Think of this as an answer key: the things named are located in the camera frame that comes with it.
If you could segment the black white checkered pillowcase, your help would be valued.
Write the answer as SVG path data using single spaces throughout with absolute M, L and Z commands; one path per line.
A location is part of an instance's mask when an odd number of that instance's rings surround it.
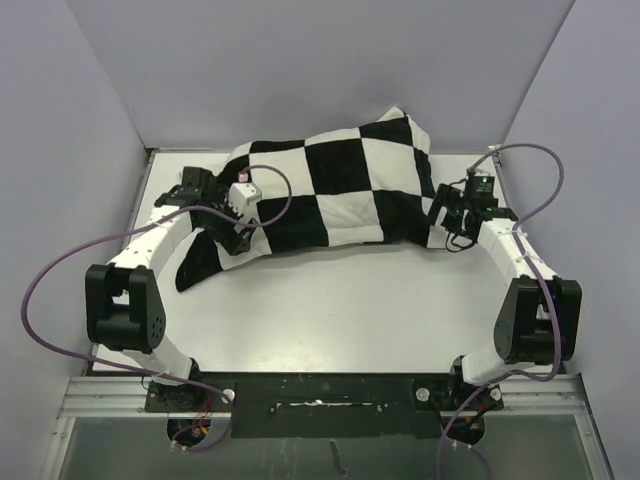
M 435 197 L 430 147 L 428 133 L 397 107 L 359 127 L 236 147 L 214 175 L 230 186 L 247 173 L 262 192 L 255 214 L 262 226 L 239 255 L 198 233 L 177 269 L 177 291 L 271 254 L 403 241 L 426 247 Z

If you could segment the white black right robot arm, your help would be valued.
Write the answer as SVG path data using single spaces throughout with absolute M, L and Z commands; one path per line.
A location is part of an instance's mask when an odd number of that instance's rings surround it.
M 468 178 L 441 184 L 429 208 L 430 224 L 439 224 L 453 241 L 480 246 L 501 273 L 507 291 L 491 339 L 462 356 L 460 375 L 445 384 L 448 402 L 469 408 L 481 396 L 481 386 L 507 374 L 528 376 L 537 366 L 554 372 L 575 354 L 582 288 L 563 279 L 537 254 L 516 214 L 494 196 L 494 178 Z

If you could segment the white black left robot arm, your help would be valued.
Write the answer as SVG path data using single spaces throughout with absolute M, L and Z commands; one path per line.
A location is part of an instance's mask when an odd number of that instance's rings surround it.
M 89 339 L 161 374 L 161 383 L 170 385 L 168 399 L 180 410 L 198 407 L 204 387 L 193 379 L 194 360 L 168 338 L 156 276 L 191 233 L 197 237 L 176 277 L 179 287 L 211 275 L 220 265 L 221 252 L 248 252 L 261 197 L 246 174 L 226 183 L 207 169 L 186 167 L 180 183 L 155 201 L 147 231 L 108 264 L 86 272 Z

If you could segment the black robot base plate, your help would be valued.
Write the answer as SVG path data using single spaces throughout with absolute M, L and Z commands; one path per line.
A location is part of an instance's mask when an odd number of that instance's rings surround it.
M 478 393 L 461 374 L 211 373 L 201 380 L 226 395 L 192 386 L 150 383 L 148 413 L 232 417 L 234 439 L 433 439 L 457 409 L 503 409 L 498 388 Z

